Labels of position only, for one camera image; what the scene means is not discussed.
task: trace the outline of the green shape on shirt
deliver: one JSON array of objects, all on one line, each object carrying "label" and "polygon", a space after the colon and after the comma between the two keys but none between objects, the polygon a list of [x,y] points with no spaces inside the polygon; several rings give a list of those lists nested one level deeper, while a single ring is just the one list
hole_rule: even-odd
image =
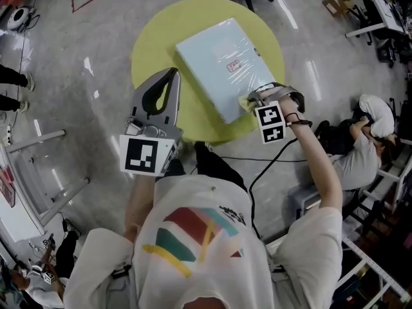
[{"label": "green shape on shirt", "polygon": [[164,248],[180,261],[196,261],[196,257],[192,251],[166,229],[159,228],[159,230],[157,230],[156,245]]}]

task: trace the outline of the cardboard box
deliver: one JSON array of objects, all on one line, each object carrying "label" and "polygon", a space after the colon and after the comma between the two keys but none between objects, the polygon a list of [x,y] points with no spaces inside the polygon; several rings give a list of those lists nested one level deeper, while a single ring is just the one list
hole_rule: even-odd
[{"label": "cardboard box", "polygon": [[353,8],[355,3],[354,0],[323,0],[322,4],[332,16],[338,17],[345,14],[349,8]]}]

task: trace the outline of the black bracelet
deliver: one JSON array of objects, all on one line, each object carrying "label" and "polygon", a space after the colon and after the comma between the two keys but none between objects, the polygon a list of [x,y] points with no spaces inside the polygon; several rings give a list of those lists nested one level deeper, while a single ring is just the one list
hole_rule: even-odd
[{"label": "black bracelet", "polygon": [[[287,122],[286,119],[290,116],[290,115],[296,115],[296,117],[298,118],[297,121],[291,121],[291,122]],[[308,125],[309,127],[311,127],[314,123],[311,122],[310,120],[302,120],[299,118],[299,115],[296,112],[292,112],[289,113],[286,117],[285,117],[285,122],[286,122],[286,127],[290,127],[291,125]]]}]

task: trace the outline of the plastic wrap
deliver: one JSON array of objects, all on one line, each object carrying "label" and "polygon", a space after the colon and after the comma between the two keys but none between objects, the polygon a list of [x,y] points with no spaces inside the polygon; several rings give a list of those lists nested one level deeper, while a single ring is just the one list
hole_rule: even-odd
[{"label": "plastic wrap", "polygon": [[193,35],[176,49],[226,124],[245,113],[239,97],[275,81],[234,18]]}]

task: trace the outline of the white t-shirt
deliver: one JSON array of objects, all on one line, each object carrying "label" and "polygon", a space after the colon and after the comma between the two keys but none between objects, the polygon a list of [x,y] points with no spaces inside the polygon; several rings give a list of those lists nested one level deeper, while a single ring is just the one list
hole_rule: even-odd
[{"label": "white t-shirt", "polygon": [[[59,297],[56,286],[54,284],[48,284],[44,279],[35,272],[29,272],[27,278],[30,279],[30,285],[26,290],[26,293],[42,305],[43,308],[64,308],[63,302]],[[60,282],[65,285],[67,278],[59,278]]]},{"label": "white t-shirt", "polygon": [[361,133],[353,144],[353,150],[334,161],[342,190],[358,189],[372,183],[381,161],[372,141]]},{"label": "white t-shirt", "polygon": [[[66,308],[103,308],[97,290],[132,255],[140,309],[181,309],[199,297],[221,299],[227,309],[275,308],[267,252],[250,210],[247,193],[224,180],[158,181],[134,246],[108,230],[90,232],[64,294]],[[311,308],[330,306],[341,274],[341,232],[340,212],[319,209],[295,222],[278,250],[277,260],[298,276]]]},{"label": "white t-shirt", "polygon": [[374,137],[387,137],[395,131],[395,121],[392,110],[378,96],[360,96],[359,107],[363,112],[371,115],[374,123],[371,125],[371,134]]}]

